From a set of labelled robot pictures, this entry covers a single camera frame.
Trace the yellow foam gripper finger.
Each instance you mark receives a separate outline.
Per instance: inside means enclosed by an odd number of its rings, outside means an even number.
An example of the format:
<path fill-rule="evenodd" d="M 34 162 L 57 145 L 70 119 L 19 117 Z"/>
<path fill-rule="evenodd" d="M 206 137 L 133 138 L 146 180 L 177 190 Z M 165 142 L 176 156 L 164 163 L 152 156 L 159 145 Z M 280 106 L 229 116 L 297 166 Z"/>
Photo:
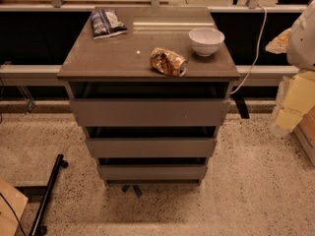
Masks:
<path fill-rule="evenodd" d="M 278 36 L 276 36 L 272 41 L 267 44 L 265 50 L 273 54 L 286 53 L 290 33 L 291 29 L 286 29 L 281 32 Z"/>
<path fill-rule="evenodd" d="M 283 77 L 271 116 L 271 133 L 277 137 L 291 133 L 314 106 L 314 71 L 302 71 L 291 78 Z"/>

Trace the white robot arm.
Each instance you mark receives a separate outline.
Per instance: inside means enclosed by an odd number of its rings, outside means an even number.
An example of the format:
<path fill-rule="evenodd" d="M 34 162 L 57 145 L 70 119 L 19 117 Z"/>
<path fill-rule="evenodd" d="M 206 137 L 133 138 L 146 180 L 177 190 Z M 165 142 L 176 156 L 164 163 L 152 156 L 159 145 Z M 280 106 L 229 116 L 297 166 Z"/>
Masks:
<path fill-rule="evenodd" d="M 287 62 L 298 69 L 291 79 L 280 82 L 270 131 L 283 137 L 291 133 L 315 105 L 315 1 L 307 6 L 290 29 L 266 46 L 268 52 L 286 54 Z"/>

